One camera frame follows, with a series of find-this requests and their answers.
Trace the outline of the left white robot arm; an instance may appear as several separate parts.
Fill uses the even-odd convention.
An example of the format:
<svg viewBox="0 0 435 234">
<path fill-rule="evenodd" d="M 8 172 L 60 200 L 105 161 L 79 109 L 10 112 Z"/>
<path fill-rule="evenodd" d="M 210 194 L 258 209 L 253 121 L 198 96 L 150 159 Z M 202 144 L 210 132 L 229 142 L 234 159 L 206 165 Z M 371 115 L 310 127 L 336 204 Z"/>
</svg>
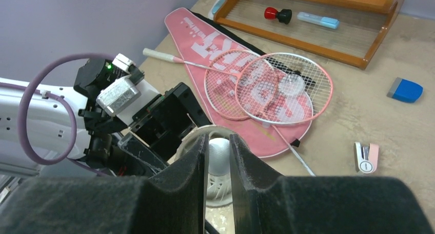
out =
<svg viewBox="0 0 435 234">
<path fill-rule="evenodd" d="M 186 84 L 159 93 L 122 54 L 74 54 L 30 83 L 1 79 L 1 173 L 29 178 L 69 161 L 98 174 L 151 176 L 209 124 Z"/>
</svg>

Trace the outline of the white feather shuttlecock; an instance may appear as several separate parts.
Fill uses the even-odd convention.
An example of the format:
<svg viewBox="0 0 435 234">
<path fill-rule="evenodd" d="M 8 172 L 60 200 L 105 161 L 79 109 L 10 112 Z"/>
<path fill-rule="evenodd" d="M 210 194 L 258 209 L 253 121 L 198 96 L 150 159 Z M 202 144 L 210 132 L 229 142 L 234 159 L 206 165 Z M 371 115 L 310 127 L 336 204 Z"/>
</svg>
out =
<svg viewBox="0 0 435 234">
<path fill-rule="evenodd" d="M 206 206 L 217 208 L 231 203 L 230 143 L 226 138 L 213 138 L 209 141 Z"/>
</svg>

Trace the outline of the black shuttlecock tube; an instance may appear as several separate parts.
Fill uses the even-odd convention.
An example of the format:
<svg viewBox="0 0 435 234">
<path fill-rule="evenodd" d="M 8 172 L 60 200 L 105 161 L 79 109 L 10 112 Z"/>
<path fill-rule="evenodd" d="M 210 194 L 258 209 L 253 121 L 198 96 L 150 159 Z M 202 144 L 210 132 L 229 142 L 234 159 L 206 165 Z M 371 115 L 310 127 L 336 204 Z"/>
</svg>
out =
<svg viewBox="0 0 435 234">
<path fill-rule="evenodd" d="M 147 179 L 146 224 L 150 233 L 218 233 L 205 218 L 209 141 L 226 138 L 232 130 L 216 125 L 187 134 L 175 161 Z"/>
</svg>

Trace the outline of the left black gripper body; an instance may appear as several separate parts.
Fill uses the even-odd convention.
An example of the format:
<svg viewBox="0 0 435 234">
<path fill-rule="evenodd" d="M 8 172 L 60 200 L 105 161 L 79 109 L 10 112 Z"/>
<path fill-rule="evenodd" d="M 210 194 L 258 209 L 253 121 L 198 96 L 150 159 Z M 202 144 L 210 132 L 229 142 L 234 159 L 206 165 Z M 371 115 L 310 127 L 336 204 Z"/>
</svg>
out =
<svg viewBox="0 0 435 234">
<path fill-rule="evenodd" d="M 211 121 L 192 90 L 179 83 L 164 94 L 139 87 L 141 95 L 118 118 L 130 130 L 121 142 L 127 154 L 120 175 L 153 175 L 168 166 L 182 139 Z"/>
</svg>

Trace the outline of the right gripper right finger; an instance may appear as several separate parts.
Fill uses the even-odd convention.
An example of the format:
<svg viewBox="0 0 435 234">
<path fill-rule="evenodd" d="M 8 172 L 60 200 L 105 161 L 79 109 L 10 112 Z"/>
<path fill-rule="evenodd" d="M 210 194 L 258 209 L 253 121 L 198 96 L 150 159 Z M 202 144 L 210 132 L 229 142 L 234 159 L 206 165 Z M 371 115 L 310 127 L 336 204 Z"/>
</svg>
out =
<svg viewBox="0 0 435 234">
<path fill-rule="evenodd" d="M 284 176 L 230 136 L 236 233 L 433 233 L 411 190 L 391 177 Z"/>
</svg>

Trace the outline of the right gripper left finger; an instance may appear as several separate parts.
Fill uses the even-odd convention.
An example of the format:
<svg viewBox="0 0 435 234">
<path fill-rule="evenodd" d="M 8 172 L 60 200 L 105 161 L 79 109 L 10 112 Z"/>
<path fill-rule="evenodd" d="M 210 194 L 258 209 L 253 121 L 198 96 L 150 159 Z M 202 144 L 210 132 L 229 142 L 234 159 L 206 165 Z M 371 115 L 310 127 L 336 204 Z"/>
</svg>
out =
<svg viewBox="0 0 435 234">
<path fill-rule="evenodd" d="M 203 233 L 209 137 L 147 177 L 31 178 L 1 207 L 1 233 Z"/>
</svg>

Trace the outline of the pink badminton racket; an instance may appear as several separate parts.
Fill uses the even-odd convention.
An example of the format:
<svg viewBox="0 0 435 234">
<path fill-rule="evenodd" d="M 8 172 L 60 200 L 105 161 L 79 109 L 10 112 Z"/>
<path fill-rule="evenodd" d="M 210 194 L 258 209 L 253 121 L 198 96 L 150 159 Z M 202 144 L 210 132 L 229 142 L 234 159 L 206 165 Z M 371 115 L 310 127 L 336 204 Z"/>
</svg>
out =
<svg viewBox="0 0 435 234">
<path fill-rule="evenodd" d="M 314 172 L 280 132 L 319 117 L 333 95 L 329 73 L 294 53 L 271 53 L 250 61 L 240 73 L 235 100 L 251 118 L 271 126 L 311 176 Z"/>
<path fill-rule="evenodd" d="M 245 120 L 248 115 L 238 101 L 246 101 L 256 84 L 271 87 L 278 84 L 281 72 L 258 54 L 242 49 L 220 53 L 209 65 L 187 61 L 179 56 L 149 48 L 143 55 L 162 61 L 192 65 L 205 69 L 204 91 L 212 108 L 229 120 Z"/>
</svg>

